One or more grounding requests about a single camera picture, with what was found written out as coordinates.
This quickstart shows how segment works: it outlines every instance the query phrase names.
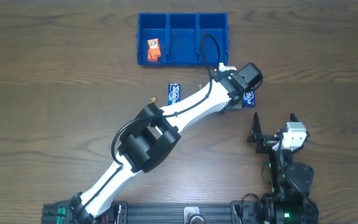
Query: robotic arm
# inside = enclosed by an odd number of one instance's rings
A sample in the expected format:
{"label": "robotic arm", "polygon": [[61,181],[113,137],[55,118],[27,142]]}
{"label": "robotic arm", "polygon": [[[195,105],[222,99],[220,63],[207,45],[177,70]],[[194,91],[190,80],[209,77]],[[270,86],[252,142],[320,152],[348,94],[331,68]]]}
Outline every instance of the robotic arm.
{"label": "robotic arm", "polygon": [[[110,207],[130,179],[142,172],[151,171],[169,155],[183,130],[208,114],[225,112],[240,102],[245,92],[251,91],[256,84],[261,84],[262,79],[262,73],[253,63],[247,64],[238,72],[235,67],[225,67],[220,63],[213,80],[197,93],[160,109],[153,103],[147,105],[136,118],[150,119],[130,124],[119,138],[121,145],[115,157],[122,164],[113,162],[92,188],[71,199],[70,206],[76,223],[92,223],[94,218]],[[149,128],[156,128],[161,135],[156,138]]]}

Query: blue tray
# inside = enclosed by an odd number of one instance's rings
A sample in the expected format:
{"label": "blue tray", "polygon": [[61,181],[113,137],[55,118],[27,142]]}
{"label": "blue tray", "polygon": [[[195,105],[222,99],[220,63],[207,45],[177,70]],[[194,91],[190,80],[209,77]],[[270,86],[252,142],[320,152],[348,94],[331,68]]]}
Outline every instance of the blue tray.
{"label": "blue tray", "polygon": [[[205,65],[200,52],[200,37],[211,34],[221,50],[221,62],[229,57],[227,13],[139,13],[137,62],[139,65]],[[147,41],[158,38],[161,54],[158,62],[147,60]],[[210,65],[218,64],[214,42],[204,39],[204,51]]]}

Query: blue and white package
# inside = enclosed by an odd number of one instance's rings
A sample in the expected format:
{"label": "blue and white package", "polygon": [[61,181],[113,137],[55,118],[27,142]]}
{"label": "blue and white package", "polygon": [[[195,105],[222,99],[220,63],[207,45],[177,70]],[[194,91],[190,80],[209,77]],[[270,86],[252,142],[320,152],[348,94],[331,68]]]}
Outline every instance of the blue and white package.
{"label": "blue and white package", "polygon": [[169,84],[168,105],[174,105],[180,101],[180,84]]}
{"label": "blue and white package", "polygon": [[255,90],[252,90],[248,93],[244,93],[244,96],[242,97],[242,107],[255,107]]}

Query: small gold object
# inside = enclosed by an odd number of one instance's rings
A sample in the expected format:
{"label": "small gold object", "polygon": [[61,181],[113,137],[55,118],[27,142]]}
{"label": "small gold object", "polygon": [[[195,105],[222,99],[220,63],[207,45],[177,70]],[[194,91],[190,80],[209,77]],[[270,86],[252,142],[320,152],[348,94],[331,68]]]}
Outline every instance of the small gold object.
{"label": "small gold object", "polygon": [[155,102],[157,102],[157,97],[152,96],[152,101],[150,101],[150,103],[155,103]]}

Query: tabletop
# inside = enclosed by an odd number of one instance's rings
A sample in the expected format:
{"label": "tabletop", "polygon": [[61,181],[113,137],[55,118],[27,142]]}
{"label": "tabletop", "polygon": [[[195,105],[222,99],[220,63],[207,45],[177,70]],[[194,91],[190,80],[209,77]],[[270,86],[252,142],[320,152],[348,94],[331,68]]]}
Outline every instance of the tabletop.
{"label": "tabletop", "polygon": [[139,12],[227,12],[229,65],[264,74],[256,107],[188,128],[118,200],[230,202],[271,188],[246,143],[257,111],[274,134],[294,112],[311,134],[294,155],[314,169],[320,223],[358,223],[358,0],[0,0],[0,223],[39,223],[43,203],[89,189],[118,129],[150,101],[208,81],[204,67],[141,67]]}

